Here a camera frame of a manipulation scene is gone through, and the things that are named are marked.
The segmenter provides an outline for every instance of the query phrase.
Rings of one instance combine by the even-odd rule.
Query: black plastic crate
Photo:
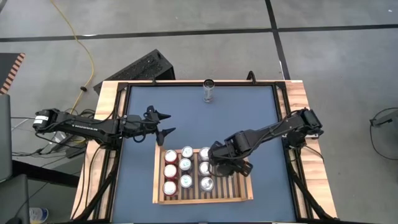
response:
[[[107,80],[175,80],[173,65],[157,50],[143,56]],[[100,94],[102,82],[94,86]]]

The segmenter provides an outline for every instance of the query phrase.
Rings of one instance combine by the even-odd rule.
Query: orange and black striped edge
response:
[[[17,75],[18,69],[22,64],[22,61],[25,59],[25,54],[24,53],[20,53],[17,58],[15,59],[14,64],[11,67],[10,72],[8,73],[8,77],[6,78],[6,80],[4,81],[4,83],[2,84],[2,87],[0,89],[0,95],[2,94],[6,94],[8,92],[8,90],[11,87],[11,83],[14,81],[15,76]]]

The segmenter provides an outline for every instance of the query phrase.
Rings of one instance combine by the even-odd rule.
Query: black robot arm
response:
[[[253,165],[244,160],[263,142],[283,135],[292,147],[303,147],[308,134],[321,135],[322,124],[313,110],[306,108],[293,111],[282,121],[258,130],[240,131],[224,140],[216,141],[209,150],[210,164],[220,175],[232,175],[238,172],[248,176]]]
[[[33,128],[37,134],[63,131],[87,139],[95,140],[100,146],[112,149],[122,137],[134,138],[142,136],[142,142],[146,134],[156,134],[158,145],[163,145],[164,137],[174,131],[175,128],[159,131],[157,125],[160,120],[171,117],[159,113],[153,106],[147,108],[144,119],[139,115],[125,115],[117,119],[98,120],[73,115],[57,109],[48,109],[36,112]]]

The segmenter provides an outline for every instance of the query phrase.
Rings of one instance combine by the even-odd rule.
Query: concrete floor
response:
[[[263,0],[69,0],[56,1],[80,35],[192,29],[271,27]],[[278,27],[398,24],[398,3],[370,0],[272,0]],[[1,37],[71,35],[48,0],[8,0],[0,13]],[[304,80],[311,107],[325,134],[320,144],[338,216],[358,222],[395,223],[398,214],[396,161],[379,157],[369,140],[369,119],[397,106],[396,29],[280,33],[290,76]],[[178,79],[237,79],[253,70],[258,79],[281,79],[274,38],[264,34],[84,40],[93,54],[98,83],[153,49],[174,65]],[[0,43],[0,52],[26,58],[9,91],[13,116],[42,108],[72,106],[90,76],[84,50],[74,41]],[[95,108],[86,94],[78,111]],[[26,123],[22,128],[29,129]],[[375,129],[375,143],[398,157],[398,138],[387,125]],[[15,130],[15,151],[45,145],[33,133]],[[24,158],[42,165],[49,160]],[[60,161],[54,166],[66,163]],[[81,161],[62,169],[75,172]],[[54,200],[56,195],[67,195]],[[74,190],[46,186],[31,204],[53,210],[51,222],[65,221]]]

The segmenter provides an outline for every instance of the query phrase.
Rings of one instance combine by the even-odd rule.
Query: wooden crate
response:
[[[181,149],[175,150],[178,158],[181,159]],[[193,187],[183,189],[178,183],[178,194],[174,197],[166,197],[163,193],[165,178],[163,169],[165,167],[164,154],[166,150],[162,146],[155,146],[155,166],[154,166],[154,191],[153,203],[163,205],[180,205],[188,203],[222,203],[222,202],[242,202],[253,200],[253,190],[250,175],[244,177],[241,174],[234,174],[230,177],[211,177],[215,186],[211,192],[203,192],[199,187],[201,177],[198,175],[198,153],[199,149],[193,150]]]

